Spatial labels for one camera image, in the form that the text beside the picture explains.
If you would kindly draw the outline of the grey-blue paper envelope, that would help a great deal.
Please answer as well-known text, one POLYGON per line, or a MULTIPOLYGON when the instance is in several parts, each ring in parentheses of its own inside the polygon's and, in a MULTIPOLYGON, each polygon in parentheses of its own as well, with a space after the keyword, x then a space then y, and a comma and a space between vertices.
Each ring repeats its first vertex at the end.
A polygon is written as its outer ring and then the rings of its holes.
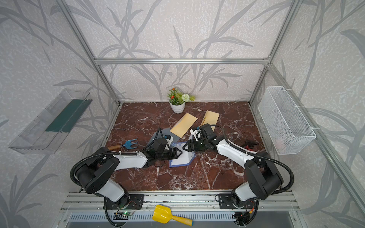
MULTIPOLYGON (((161 135, 163 135, 163 136, 165 136, 165 135, 170 135, 171 137, 173 137, 173 143, 178 142, 178 141, 180 140, 180 137, 178 137, 178 136, 176 136, 175 134, 171 133, 171 132, 170 132, 170 130, 171 130, 170 128, 162 129, 162 130, 161 130, 161 131, 162 131, 162 134, 158 133, 158 138, 159 138, 159 137, 161 137, 161 135)), ((155 132, 155 133, 152 135, 152 137, 151 137, 151 139, 149 140, 149 142, 148 142, 148 143, 151 143, 151 142, 153 141, 153 139, 155 138, 156 134, 157 134, 157 132, 155 132)))

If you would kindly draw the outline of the cream yellow envelope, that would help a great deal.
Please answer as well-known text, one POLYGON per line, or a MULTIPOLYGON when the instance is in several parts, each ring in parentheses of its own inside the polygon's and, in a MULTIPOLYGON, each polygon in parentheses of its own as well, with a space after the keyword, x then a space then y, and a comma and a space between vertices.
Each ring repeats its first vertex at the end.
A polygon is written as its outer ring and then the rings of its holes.
POLYGON ((197 119, 198 118, 194 117, 193 115, 185 113, 178 123, 176 123, 170 130, 170 132, 179 138, 183 138, 184 135, 191 129, 193 124, 197 121, 197 119))
POLYGON ((203 126, 204 124, 210 124, 210 125, 217 124, 219 116, 220 116, 219 113, 207 110, 204 117, 203 117, 201 126, 203 126))

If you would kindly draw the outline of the blue floral letter paper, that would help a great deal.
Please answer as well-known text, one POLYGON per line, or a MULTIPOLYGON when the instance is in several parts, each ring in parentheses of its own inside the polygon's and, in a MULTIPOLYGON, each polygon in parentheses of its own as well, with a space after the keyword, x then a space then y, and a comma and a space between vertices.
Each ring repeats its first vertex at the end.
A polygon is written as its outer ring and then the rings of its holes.
POLYGON ((192 163, 194 158, 196 157, 195 152, 188 152, 183 149, 183 146, 186 142, 173 142, 171 146, 173 148, 177 148, 182 151, 182 154, 177 158, 169 161, 169 167, 181 167, 181 166, 188 166, 192 163))

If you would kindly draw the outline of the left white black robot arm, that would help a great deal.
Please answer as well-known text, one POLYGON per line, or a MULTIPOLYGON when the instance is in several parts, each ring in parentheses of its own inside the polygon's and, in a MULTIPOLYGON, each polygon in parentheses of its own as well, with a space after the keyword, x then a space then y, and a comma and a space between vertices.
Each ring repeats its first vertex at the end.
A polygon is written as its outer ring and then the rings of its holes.
POLYGON ((154 139, 142 150, 132 153, 115 151, 113 147, 101 147, 91 156, 78 161, 70 171, 71 180, 86 193, 120 201, 127 191, 112 180, 115 171, 130 168, 148 168, 157 161, 178 159, 183 151, 172 147, 172 137, 154 139))

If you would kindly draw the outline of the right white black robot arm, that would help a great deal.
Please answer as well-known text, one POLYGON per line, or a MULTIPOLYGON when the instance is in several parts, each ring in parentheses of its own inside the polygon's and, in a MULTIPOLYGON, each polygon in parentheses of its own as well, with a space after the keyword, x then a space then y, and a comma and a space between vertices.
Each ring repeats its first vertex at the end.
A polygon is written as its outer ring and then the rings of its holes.
POLYGON ((257 153, 238 146, 228 139, 219 125, 207 123, 192 129, 191 134, 192 139, 183 146, 185 151, 212 150, 244 168, 247 181, 231 192, 235 204, 249 199, 265 200, 290 190, 294 184, 294 172, 289 166, 266 152, 257 153))

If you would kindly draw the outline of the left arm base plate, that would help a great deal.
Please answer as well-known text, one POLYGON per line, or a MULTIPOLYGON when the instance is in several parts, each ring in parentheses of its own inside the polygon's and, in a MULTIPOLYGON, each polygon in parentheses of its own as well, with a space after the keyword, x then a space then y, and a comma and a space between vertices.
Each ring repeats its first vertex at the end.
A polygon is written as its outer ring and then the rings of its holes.
POLYGON ((140 210, 144 202, 143 194, 125 194, 121 199, 114 202, 109 198, 105 199, 103 209, 106 210, 140 210))

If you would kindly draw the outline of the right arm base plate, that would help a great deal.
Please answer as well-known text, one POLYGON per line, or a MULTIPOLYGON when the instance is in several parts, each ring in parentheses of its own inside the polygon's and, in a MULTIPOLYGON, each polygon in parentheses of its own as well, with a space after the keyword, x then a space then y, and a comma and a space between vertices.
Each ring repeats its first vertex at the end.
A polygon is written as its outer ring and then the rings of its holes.
POLYGON ((217 194, 215 200, 219 203, 220 209, 244 209, 252 210, 256 208, 256 203, 253 198, 242 201, 238 196, 231 193, 217 194))

